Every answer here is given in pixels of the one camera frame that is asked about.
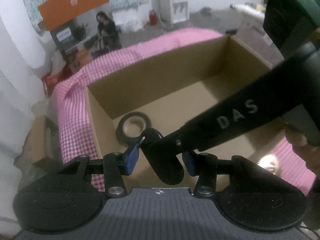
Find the human hand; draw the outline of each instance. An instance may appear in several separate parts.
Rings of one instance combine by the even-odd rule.
[[[285,136],[293,151],[306,162],[307,168],[320,178],[320,147],[308,144],[307,138],[290,126],[286,127]]]

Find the person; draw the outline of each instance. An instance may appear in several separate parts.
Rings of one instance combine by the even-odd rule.
[[[292,144],[293,151],[306,162],[306,166],[320,179],[320,147],[307,142],[307,138],[289,125],[285,129],[287,141]]]
[[[112,19],[103,11],[97,13],[99,50],[113,51],[121,49],[119,34]]]

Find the gray ribbed panel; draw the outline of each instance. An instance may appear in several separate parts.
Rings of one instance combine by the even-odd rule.
[[[82,228],[55,236],[21,232],[16,240],[307,240],[297,229],[258,234],[227,221],[214,203],[197,199],[188,189],[133,189],[107,201],[102,212]]]

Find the tablecloth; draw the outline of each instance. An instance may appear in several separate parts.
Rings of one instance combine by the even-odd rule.
[[[84,66],[68,80],[59,83],[54,89],[52,103],[58,112],[63,162],[66,163],[81,154],[88,154],[90,159],[98,158],[85,108],[84,89],[87,85],[148,57],[220,36],[220,33],[212,30],[181,29],[151,41],[103,55]],[[280,160],[281,177],[307,194],[315,175],[292,151],[291,145],[285,138],[273,149],[273,153]],[[104,191],[103,176],[93,175],[92,185],[99,191]]]

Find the black tape roll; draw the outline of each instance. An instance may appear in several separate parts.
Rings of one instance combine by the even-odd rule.
[[[146,128],[151,128],[151,121],[147,115],[141,112],[132,112],[126,114],[119,122],[116,129],[116,137],[120,143],[128,145],[139,142],[140,134],[137,137],[130,137],[126,131],[126,128],[130,123],[135,123],[140,127],[141,132]]]

